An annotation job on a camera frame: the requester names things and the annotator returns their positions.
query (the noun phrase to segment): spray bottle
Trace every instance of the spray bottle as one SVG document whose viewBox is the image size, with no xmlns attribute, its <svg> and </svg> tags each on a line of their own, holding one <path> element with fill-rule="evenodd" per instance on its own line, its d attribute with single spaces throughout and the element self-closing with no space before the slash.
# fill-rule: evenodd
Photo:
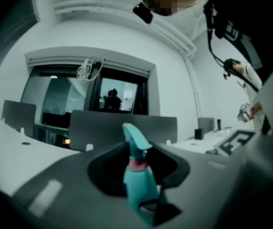
<svg viewBox="0 0 273 229">
<path fill-rule="evenodd" d="M 155 178 L 145 160 L 145 151 L 152 148 L 152 145 L 134 125 L 124 123 L 123 129 L 130 148 L 129 164 L 124 174 L 127 200 L 143 221 L 152 226 L 159 197 Z"/>
</svg>

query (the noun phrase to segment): cable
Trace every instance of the cable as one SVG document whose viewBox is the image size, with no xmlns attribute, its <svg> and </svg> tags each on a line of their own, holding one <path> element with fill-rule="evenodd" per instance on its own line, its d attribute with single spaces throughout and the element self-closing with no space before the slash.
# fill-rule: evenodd
<svg viewBox="0 0 273 229">
<path fill-rule="evenodd" d="M 243 81 L 245 81 L 247 84 L 250 85 L 250 87 L 252 87 L 254 89 L 255 92 L 258 92 L 259 90 L 247 79 L 245 78 L 243 75 L 241 75 L 240 73 L 238 73 L 235 69 L 226 69 L 224 67 L 224 61 L 222 61 L 220 58 L 218 58 L 212 50 L 212 46 L 211 46 L 211 39 L 212 39 L 212 33 L 213 30 L 212 28 L 208 28 L 208 46 L 209 46 L 209 51 L 212 54 L 213 58 L 215 59 L 216 63 L 222 67 L 228 74 L 233 74 L 235 76 L 237 76 L 238 78 L 242 79 Z"/>
<path fill-rule="evenodd" d="M 105 62 L 105 59 L 103 59 L 101 66 L 100 66 L 97 74 L 95 75 L 95 77 L 93 77 L 92 79 L 88 79 L 88 77 L 91 74 L 92 66 L 94 63 L 94 57 L 92 58 L 92 62 L 90 64 L 88 64 L 89 59 L 87 58 L 84 61 L 84 63 L 80 67 L 78 67 L 78 69 L 77 69 L 77 79 L 81 82 L 91 82 L 91 81 L 95 80 L 98 77 L 100 71 L 102 70 L 104 62 Z"/>
</svg>

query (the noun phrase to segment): white desk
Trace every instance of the white desk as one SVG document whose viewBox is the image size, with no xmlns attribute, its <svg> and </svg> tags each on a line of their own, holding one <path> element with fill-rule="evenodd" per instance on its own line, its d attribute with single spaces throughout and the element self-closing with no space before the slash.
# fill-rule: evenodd
<svg viewBox="0 0 273 229">
<path fill-rule="evenodd" d="M 78 153 L 21 136 L 0 120 L 0 190 L 12 196 L 51 164 Z"/>
<path fill-rule="evenodd" d="M 174 147 L 191 152 L 205 154 L 206 151 L 214 149 L 214 145 L 225 139 L 226 136 L 219 136 L 219 132 L 209 132 L 204 135 L 204 139 L 191 139 L 181 143 L 171 144 Z"/>
</svg>

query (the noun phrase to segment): black holder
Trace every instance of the black holder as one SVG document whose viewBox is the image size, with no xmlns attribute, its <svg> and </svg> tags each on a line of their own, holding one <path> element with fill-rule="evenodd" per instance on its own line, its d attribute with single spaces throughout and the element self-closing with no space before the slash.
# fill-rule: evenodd
<svg viewBox="0 0 273 229">
<path fill-rule="evenodd" d="M 195 129 L 195 139 L 196 140 L 202 140 L 204 138 L 204 132 L 203 129 Z"/>
</svg>

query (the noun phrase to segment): tangled cord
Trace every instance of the tangled cord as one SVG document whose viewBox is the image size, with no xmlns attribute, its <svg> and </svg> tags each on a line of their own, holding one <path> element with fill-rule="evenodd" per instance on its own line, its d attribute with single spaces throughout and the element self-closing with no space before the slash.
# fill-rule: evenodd
<svg viewBox="0 0 273 229">
<path fill-rule="evenodd" d="M 104 62 L 105 62 L 105 60 L 103 59 L 96 76 L 93 77 L 92 79 L 89 79 L 89 76 L 90 76 L 91 70 L 92 70 L 92 66 L 94 63 L 94 57 L 92 58 L 91 62 L 89 62 L 89 58 L 86 58 L 84 63 L 80 67 L 78 67 L 78 69 L 77 69 L 77 79 L 81 82 L 91 82 L 91 81 L 95 80 L 98 77 L 100 71 L 102 70 Z"/>
</svg>

